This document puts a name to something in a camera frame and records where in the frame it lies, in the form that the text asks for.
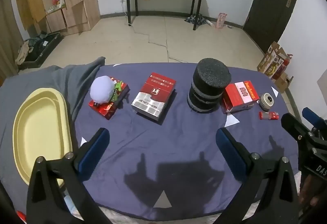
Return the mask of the small red lighter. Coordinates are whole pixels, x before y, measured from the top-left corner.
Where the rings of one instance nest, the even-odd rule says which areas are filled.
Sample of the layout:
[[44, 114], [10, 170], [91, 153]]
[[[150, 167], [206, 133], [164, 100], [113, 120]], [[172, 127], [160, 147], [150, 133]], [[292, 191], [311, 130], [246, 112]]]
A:
[[259, 119], [260, 120], [278, 120], [279, 113], [277, 112], [259, 112]]

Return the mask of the small round metal tin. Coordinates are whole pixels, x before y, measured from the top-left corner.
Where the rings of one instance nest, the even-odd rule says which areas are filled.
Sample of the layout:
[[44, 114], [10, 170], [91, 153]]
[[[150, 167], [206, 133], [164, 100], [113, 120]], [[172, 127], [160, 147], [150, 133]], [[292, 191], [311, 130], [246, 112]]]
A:
[[274, 99], [269, 93], [264, 93], [260, 96], [258, 104], [263, 111], [269, 112], [274, 105]]

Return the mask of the red white cigarette box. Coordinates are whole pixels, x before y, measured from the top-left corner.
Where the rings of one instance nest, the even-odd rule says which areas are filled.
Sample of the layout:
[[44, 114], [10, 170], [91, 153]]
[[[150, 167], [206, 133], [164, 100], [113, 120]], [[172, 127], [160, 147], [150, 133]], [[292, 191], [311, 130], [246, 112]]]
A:
[[229, 84], [222, 94], [224, 113], [234, 113], [250, 109], [259, 100], [257, 91], [251, 81]]

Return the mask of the shiny red gift pack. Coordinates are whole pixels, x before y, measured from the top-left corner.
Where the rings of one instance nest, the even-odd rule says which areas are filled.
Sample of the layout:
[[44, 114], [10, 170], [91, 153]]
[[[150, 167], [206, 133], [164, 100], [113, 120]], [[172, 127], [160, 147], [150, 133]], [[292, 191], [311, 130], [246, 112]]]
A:
[[122, 100], [127, 96], [130, 91], [128, 84], [124, 81], [118, 80], [114, 77], [110, 78], [115, 84], [115, 89], [111, 100], [105, 104], [96, 104], [91, 99], [88, 103], [89, 107], [91, 107], [94, 111], [96, 111], [106, 119], [110, 119], [114, 115]]

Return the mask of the black foam cylinder stack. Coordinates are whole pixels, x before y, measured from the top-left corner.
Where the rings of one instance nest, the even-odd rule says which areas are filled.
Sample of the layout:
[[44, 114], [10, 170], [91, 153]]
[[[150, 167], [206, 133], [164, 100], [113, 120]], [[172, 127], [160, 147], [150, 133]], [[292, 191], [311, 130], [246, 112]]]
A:
[[188, 105], [199, 113], [215, 110], [230, 82], [231, 74], [224, 63], [214, 58], [200, 60], [193, 73]]

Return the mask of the white fluffy pom-pom ball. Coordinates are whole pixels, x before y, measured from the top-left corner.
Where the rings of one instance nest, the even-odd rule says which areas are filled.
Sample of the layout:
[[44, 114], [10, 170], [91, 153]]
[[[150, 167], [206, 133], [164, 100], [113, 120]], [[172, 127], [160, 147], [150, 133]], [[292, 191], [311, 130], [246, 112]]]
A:
[[115, 84], [108, 76], [97, 77], [90, 87], [90, 97], [96, 104], [108, 103], [114, 93]]

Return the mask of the red and silver cigarette carton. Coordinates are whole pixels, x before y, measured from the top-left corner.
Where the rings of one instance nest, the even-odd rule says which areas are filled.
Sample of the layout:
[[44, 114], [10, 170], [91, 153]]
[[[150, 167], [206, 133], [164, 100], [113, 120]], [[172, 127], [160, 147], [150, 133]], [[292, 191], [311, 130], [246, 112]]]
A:
[[158, 121], [175, 90], [175, 85], [176, 80], [152, 72], [133, 100], [132, 108], [138, 113]]

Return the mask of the red fire extinguisher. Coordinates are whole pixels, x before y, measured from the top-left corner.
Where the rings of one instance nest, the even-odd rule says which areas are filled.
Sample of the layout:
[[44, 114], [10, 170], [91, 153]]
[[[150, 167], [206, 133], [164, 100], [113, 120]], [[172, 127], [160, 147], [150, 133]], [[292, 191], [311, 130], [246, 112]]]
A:
[[273, 75], [272, 79], [277, 80], [282, 75], [282, 73], [286, 70], [287, 66], [289, 65], [293, 54], [288, 54], [286, 60], [283, 61], [282, 65], [278, 68], [278, 70]]

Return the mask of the yellow oval plastic tray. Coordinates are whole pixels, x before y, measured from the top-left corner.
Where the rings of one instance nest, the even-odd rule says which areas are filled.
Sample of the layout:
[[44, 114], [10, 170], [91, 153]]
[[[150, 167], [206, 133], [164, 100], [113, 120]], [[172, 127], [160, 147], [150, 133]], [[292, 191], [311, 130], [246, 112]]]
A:
[[22, 180], [29, 184], [37, 157], [57, 160], [73, 150], [64, 96], [39, 88], [21, 104], [13, 123], [13, 156]]

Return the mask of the dark blue table cloth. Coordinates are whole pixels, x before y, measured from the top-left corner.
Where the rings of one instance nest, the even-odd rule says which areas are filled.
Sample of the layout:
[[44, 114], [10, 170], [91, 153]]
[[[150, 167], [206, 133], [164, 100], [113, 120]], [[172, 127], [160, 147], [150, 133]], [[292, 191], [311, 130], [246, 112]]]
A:
[[[220, 108], [193, 111], [187, 103], [195, 64], [148, 63], [102, 66], [98, 76], [125, 81], [127, 100], [106, 119], [89, 106], [86, 96], [75, 120], [77, 140], [89, 140], [99, 128], [110, 132], [110, 144], [91, 178], [84, 183], [100, 206], [150, 221], [171, 221], [216, 214], [226, 208], [237, 181], [216, 145], [225, 127], [249, 152], [277, 160], [283, 156], [298, 172], [296, 141], [280, 121], [263, 121], [258, 105], [236, 112], [228, 121]], [[176, 81], [160, 120], [137, 112], [131, 103], [151, 73]]]

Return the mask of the grey blanket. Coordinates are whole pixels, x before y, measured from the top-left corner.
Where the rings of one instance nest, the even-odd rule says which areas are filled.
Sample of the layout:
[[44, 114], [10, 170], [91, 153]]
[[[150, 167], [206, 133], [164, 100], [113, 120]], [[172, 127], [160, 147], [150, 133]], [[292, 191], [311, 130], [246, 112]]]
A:
[[14, 157], [13, 122], [21, 104], [38, 88], [54, 88], [65, 98], [70, 126], [74, 127], [77, 114], [91, 83], [105, 58], [85, 65], [64, 68], [50, 66], [34, 72], [7, 78], [1, 86], [1, 183], [15, 210], [26, 213], [28, 185], [20, 177]]

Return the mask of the pink bag on floor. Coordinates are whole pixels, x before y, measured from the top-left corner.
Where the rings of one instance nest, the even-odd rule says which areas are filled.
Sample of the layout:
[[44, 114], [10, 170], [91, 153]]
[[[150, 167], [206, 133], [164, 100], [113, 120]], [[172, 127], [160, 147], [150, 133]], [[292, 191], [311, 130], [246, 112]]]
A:
[[224, 22], [226, 20], [227, 14], [226, 13], [220, 13], [217, 17], [216, 21], [216, 28], [222, 29], [224, 27]]

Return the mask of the dark brown door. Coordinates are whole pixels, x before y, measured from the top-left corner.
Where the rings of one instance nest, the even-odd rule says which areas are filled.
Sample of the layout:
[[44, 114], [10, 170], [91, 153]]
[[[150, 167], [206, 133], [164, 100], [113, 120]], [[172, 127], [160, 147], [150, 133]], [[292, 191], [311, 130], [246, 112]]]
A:
[[243, 30], [266, 52], [278, 42], [293, 12], [297, 0], [253, 0]]

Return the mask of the open black suitcase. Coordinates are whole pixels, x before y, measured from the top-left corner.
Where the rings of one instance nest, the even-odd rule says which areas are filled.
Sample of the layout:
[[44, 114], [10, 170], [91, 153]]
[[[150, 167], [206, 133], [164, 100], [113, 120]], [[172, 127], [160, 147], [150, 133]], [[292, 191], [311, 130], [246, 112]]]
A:
[[27, 44], [29, 50], [24, 61], [18, 65], [19, 70], [40, 68], [51, 52], [63, 40], [60, 32], [45, 33], [42, 31], [38, 36], [29, 38]]

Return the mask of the cardboard boxes by wall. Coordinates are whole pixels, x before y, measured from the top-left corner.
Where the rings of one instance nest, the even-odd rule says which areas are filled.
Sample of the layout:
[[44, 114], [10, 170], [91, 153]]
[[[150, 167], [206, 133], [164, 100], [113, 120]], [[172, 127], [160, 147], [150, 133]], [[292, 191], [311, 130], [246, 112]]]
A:
[[286, 71], [284, 71], [279, 79], [274, 80], [272, 77], [282, 65], [283, 61], [286, 60], [287, 56], [288, 54], [284, 49], [274, 41], [257, 66], [257, 71], [269, 77], [274, 82], [280, 93], [283, 93], [289, 87], [293, 80], [293, 76], [289, 77]]

